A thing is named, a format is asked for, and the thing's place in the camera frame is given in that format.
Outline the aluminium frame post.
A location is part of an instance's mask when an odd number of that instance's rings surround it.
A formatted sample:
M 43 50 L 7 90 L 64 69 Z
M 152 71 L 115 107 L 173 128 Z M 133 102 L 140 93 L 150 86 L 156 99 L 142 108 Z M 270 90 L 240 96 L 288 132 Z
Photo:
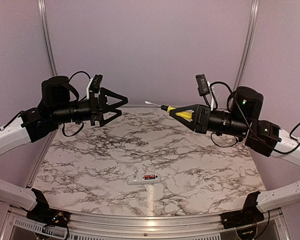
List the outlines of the aluminium frame post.
M 43 34 L 43 42 L 45 45 L 48 65 L 50 68 L 50 72 L 52 76 L 57 76 L 57 67 L 54 59 L 53 48 L 50 38 L 50 31 L 49 31 L 49 24 L 48 24 L 48 16 L 47 16 L 47 9 L 46 9 L 46 1 L 45 0 L 38 0 L 38 11 L 39 17 L 41 22 L 41 29 Z
M 251 8 L 250 8 L 250 13 L 249 13 L 246 37 L 245 37 L 245 41 L 244 41 L 244 45 L 243 45 L 243 51 L 242 51 L 238 71 L 237 71 L 236 78 L 234 81 L 233 90 L 235 90 L 237 87 L 239 87 L 243 82 L 245 70 L 246 70 L 246 67 L 248 64 L 249 55 L 252 50 L 254 37 L 255 37 L 255 33 L 256 33 L 259 7 L 260 7 L 259 0 L 251 1 Z

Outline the right aluminium frame post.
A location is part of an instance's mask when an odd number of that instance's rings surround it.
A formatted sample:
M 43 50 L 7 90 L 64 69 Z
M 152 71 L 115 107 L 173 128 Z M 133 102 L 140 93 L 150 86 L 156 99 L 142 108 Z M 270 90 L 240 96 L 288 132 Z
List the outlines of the right aluminium frame post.
M 254 37 L 255 37 L 255 33 L 256 33 L 259 7 L 260 7 L 259 0 L 251 1 L 251 8 L 250 8 L 250 13 L 249 13 L 246 37 L 245 37 L 245 41 L 244 41 L 244 45 L 243 45 L 243 51 L 242 51 L 238 71 L 237 71 L 236 78 L 234 81 L 233 90 L 235 90 L 237 87 L 239 87 L 243 82 L 245 70 L 246 70 L 246 67 L 248 64 L 249 55 L 252 50 Z

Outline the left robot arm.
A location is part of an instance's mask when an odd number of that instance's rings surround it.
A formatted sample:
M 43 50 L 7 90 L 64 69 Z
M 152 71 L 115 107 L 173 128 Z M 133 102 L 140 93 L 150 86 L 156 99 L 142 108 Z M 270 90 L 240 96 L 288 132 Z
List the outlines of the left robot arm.
M 100 127 L 122 115 L 120 107 L 128 98 L 101 86 L 103 76 L 95 75 L 88 82 L 86 97 L 80 99 L 70 78 L 59 75 L 41 84 L 42 99 L 37 107 L 20 111 L 0 127 L 0 156 L 23 145 L 34 143 L 67 123 L 86 121 Z

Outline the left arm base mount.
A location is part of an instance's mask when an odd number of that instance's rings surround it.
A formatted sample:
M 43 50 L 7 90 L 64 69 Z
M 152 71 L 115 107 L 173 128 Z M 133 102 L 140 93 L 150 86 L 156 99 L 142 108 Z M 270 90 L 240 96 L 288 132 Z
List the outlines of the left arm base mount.
M 27 210 L 26 217 L 30 220 L 44 224 L 46 227 L 61 227 L 66 229 L 64 240 L 69 238 L 70 213 L 65 210 L 50 208 L 48 201 L 40 190 L 32 188 L 35 195 L 36 205 L 32 210 Z

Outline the white remote control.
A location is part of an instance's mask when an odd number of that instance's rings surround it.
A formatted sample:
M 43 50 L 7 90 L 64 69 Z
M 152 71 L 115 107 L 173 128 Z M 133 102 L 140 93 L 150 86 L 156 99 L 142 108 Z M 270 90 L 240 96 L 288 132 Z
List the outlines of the white remote control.
M 156 179 L 153 180 L 144 180 L 143 176 L 144 175 L 157 175 Z M 128 185 L 149 185 L 149 184 L 157 184 L 161 182 L 161 176 L 159 174 L 155 173 L 146 173 L 146 174 L 134 174 L 134 175 L 129 175 L 126 178 L 126 183 Z

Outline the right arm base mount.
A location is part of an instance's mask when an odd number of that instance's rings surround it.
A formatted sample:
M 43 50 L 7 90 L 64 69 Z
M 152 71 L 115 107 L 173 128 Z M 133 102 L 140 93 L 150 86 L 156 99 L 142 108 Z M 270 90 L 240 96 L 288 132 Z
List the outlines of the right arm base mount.
M 270 223 L 270 211 L 268 211 L 265 228 L 261 232 L 258 231 L 258 222 L 265 219 L 264 214 L 257 208 L 257 198 L 260 194 L 260 191 L 252 192 L 247 195 L 242 209 L 222 213 L 220 219 L 223 228 L 225 230 L 235 228 L 240 240 L 258 239 Z

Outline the red black battery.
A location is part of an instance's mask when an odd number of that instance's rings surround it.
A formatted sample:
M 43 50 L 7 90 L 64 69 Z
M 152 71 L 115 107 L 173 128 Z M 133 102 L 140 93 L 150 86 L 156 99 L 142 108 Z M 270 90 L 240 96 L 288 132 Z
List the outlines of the red black battery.
M 158 176 L 155 174 L 148 174 L 148 175 L 144 175 L 143 179 L 144 180 L 155 180 Z

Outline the front aluminium rail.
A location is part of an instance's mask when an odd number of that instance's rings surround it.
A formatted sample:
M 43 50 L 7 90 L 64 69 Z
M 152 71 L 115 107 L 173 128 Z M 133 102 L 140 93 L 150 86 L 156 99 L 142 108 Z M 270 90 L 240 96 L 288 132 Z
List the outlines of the front aluminium rail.
M 12 209 L 1 240 L 288 240 L 280 210 L 262 221 L 234 227 L 221 214 L 115 216 L 72 212 L 67 227 L 46 226 Z

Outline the left aluminium frame post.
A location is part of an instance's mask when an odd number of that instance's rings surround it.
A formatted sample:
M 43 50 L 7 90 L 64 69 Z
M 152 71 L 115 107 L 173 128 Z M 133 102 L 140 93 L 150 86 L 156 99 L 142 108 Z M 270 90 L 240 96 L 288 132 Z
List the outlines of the left aluminium frame post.
M 53 48 L 50 38 L 50 31 L 49 31 L 49 24 L 48 24 L 48 16 L 47 16 L 47 9 L 46 9 L 46 1 L 45 0 L 38 0 L 38 11 L 39 17 L 41 22 L 41 29 L 43 34 L 43 42 L 45 45 L 48 65 L 50 68 L 50 72 L 52 76 L 57 76 L 57 67 L 54 59 Z

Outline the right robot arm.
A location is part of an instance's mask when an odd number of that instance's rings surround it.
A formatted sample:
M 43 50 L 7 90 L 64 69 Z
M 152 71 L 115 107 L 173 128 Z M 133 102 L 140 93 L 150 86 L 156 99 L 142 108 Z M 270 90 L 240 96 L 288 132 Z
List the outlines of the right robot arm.
M 280 126 L 259 120 L 263 95 L 241 86 L 228 97 L 232 106 L 228 111 L 213 109 L 211 105 L 195 104 L 185 107 L 168 107 L 167 112 L 175 120 L 195 133 L 230 135 L 256 153 L 279 158 L 300 167 L 300 138 Z M 270 210 L 300 202 L 300 180 L 271 191 L 250 193 L 237 219 L 248 224 L 257 216 L 257 210 Z

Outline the white battery cover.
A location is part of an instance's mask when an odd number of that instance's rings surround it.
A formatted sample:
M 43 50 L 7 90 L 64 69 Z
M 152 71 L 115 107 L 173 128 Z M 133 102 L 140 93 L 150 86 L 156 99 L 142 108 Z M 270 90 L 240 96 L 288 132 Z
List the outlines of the white battery cover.
M 240 173 L 241 177 L 245 177 L 246 176 L 245 169 L 242 166 L 239 167 L 239 173 Z

